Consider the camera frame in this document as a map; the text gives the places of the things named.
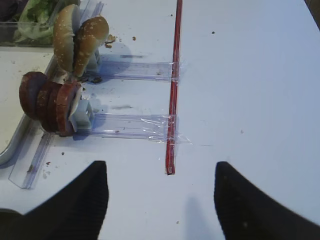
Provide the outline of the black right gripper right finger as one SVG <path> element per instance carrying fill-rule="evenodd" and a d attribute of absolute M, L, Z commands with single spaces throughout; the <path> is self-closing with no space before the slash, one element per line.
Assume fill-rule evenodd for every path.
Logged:
<path fill-rule="evenodd" d="M 215 167 L 214 205 L 227 240 L 318 240 L 319 225 L 281 205 L 226 161 Z"/>

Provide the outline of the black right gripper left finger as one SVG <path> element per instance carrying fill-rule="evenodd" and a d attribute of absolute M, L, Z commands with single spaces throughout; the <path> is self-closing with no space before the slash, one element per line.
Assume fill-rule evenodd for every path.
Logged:
<path fill-rule="evenodd" d="M 2 240 L 96 240 L 109 201 L 105 161 L 92 162 L 50 199 L 22 215 L 0 211 Z"/>

